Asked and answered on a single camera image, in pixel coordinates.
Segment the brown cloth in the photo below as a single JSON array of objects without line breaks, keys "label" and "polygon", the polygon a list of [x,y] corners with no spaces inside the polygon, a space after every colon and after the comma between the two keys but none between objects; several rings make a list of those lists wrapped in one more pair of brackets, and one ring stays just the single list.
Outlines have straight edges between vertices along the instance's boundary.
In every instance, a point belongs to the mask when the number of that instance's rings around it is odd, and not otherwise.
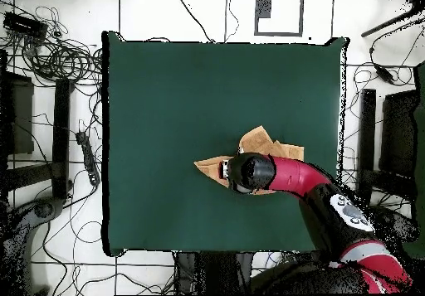
[{"label": "brown cloth", "polygon": [[[270,154],[275,157],[293,158],[304,161],[303,147],[279,143],[277,140],[273,142],[267,131],[262,126],[259,126],[242,136],[241,141],[239,142],[239,152],[260,153],[265,155]],[[227,179],[220,179],[218,170],[220,162],[230,158],[232,158],[232,156],[209,158],[204,161],[195,162],[195,166],[206,176],[214,179],[216,182],[225,187],[229,187]],[[273,192],[274,191],[271,190],[260,190],[253,194],[263,195],[271,194]]]}]

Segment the green tabletop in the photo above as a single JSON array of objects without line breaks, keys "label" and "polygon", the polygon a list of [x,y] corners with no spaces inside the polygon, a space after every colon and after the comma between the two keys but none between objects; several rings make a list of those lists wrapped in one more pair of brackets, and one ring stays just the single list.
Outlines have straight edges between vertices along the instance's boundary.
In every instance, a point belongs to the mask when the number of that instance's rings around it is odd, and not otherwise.
[{"label": "green tabletop", "polygon": [[243,196],[194,161],[258,125],[336,174],[341,50],[121,41],[109,33],[110,248],[312,250],[298,201]]},{"label": "green tabletop", "polygon": [[417,129],[415,183],[418,198],[412,204],[412,217],[418,221],[420,235],[414,243],[404,244],[404,249],[412,257],[425,258],[425,63],[414,70],[415,84],[421,99],[413,113]]}]

